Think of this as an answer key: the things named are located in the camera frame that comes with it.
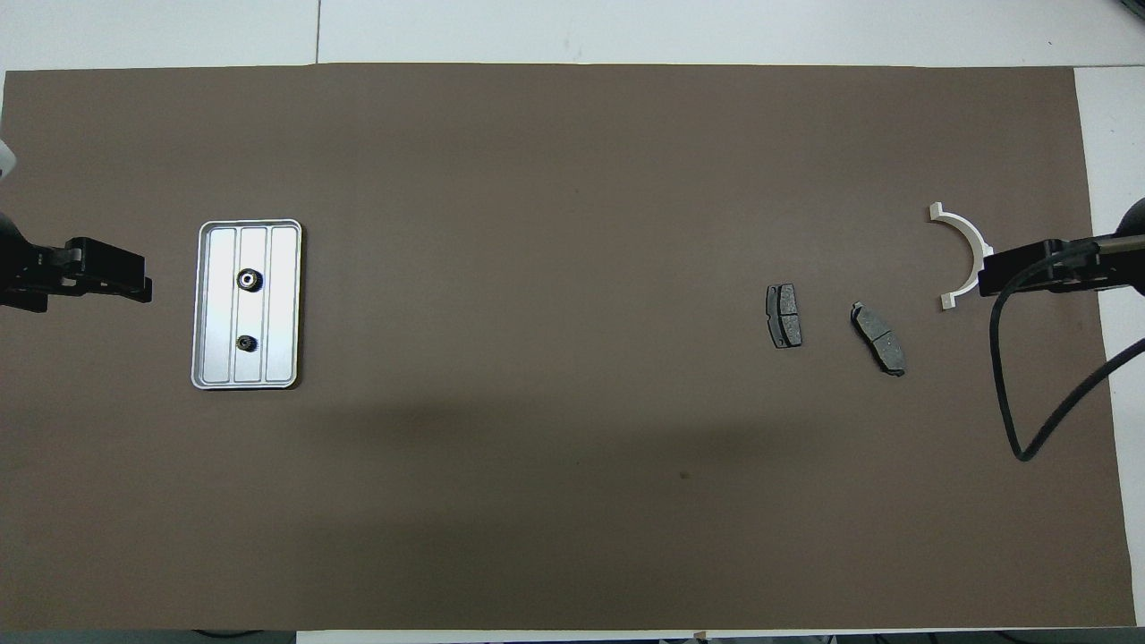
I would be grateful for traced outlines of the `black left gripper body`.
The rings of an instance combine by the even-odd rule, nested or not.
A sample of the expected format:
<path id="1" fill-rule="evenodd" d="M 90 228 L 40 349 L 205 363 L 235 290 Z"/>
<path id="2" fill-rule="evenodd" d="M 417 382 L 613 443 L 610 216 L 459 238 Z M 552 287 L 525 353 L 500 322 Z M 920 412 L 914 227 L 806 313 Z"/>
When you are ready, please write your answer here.
<path id="1" fill-rule="evenodd" d="M 3 239 L 1 244 L 1 306 L 9 309 L 45 313 L 50 296 L 81 297 L 87 291 L 69 280 L 62 266 L 53 262 L 56 249 L 35 246 L 27 241 Z"/>

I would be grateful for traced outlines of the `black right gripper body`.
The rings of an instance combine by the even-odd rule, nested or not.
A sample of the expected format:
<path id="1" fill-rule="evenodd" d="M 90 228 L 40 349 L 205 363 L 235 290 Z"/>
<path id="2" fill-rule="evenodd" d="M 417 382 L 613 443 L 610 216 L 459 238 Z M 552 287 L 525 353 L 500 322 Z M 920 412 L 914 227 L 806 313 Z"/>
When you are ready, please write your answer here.
<path id="1" fill-rule="evenodd" d="M 1063 248 L 1063 292 L 1132 288 L 1144 296 L 1144 235 L 1103 235 L 1069 241 Z"/>

